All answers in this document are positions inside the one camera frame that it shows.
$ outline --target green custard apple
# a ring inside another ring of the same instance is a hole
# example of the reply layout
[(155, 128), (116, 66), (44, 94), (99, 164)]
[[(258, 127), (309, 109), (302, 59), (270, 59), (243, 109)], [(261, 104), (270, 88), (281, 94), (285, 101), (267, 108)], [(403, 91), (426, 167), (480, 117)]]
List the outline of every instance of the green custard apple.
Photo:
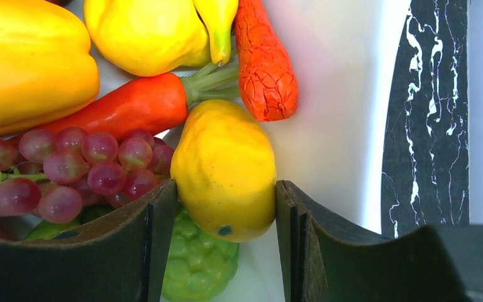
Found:
[(175, 219), (162, 296), (170, 302), (211, 301), (238, 269), (239, 243), (201, 231), (181, 210)]

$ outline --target black marble surface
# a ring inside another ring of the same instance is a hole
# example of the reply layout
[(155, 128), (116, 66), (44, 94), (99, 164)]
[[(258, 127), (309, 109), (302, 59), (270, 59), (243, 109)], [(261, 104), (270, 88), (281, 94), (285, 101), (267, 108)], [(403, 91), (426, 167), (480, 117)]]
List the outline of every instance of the black marble surface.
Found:
[(382, 235), (469, 224), (467, 0), (412, 0), (382, 163)]

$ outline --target chili pepper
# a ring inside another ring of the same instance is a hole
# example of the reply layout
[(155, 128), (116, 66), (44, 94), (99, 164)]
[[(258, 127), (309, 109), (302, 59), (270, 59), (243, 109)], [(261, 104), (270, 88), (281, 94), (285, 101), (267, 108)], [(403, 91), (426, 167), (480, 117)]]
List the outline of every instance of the chili pepper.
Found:
[(262, 0), (239, 0), (234, 26), (240, 94), (247, 110), (258, 121), (290, 118), (297, 111), (297, 80)]
[(233, 99), (239, 96), (238, 66), (217, 70), (213, 63), (205, 65), (190, 77), (164, 73), (139, 77), (89, 104), (78, 112), (36, 129), (55, 133), (76, 126), (88, 133), (105, 131), (118, 141), (130, 130), (143, 128), (156, 135), (184, 122), (189, 107), (211, 98)]

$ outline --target orange carrot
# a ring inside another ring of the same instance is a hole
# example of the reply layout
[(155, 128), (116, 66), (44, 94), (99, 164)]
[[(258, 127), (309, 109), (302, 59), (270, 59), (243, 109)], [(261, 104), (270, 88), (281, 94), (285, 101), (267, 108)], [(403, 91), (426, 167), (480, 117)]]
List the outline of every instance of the orange carrot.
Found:
[(290, 118), (297, 111), (297, 80), (262, 0), (239, 0), (234, 27), (241, 100), (258, 121)]

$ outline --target carrot leaf stem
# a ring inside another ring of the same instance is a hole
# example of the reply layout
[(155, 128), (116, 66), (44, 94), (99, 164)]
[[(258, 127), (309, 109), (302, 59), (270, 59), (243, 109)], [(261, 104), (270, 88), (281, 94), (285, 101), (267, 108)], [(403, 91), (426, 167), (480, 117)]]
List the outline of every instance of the carrot leaf stem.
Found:
[(208, 99), (207, 95), (203, 95), (203, 93), (212, 89), (216, 89), (214, 91), (215, 98), (231, 99), (232, 95), (234, 95), (236, 98), (236, 95), (238, 95), (239, 92), (237, 94), (233, 94), (232, 89), (221, 90), (218, 88), (236, 83), (239, 72), (240, 68), (238, 64), (218, 67), (210, 62), (204, 67), (201, 67), (201, 69), (194, 75), (189, 77), (180, 77), (180, 81), (186, 92), (186, 104), (188, 105), (188, 108), (196, 102)]
[(212, 62), (206, 64), (201, 69), (199, 69), (193, 76), (194, 77), (204, 77), (209, 75), (212, 71), (216, 70), (218, 66)]
[(240, 97), (240, 88), (238, 85), (231, 85), (225, 88), (203, 91), (201, 97), (203, 99), (235, 99)]

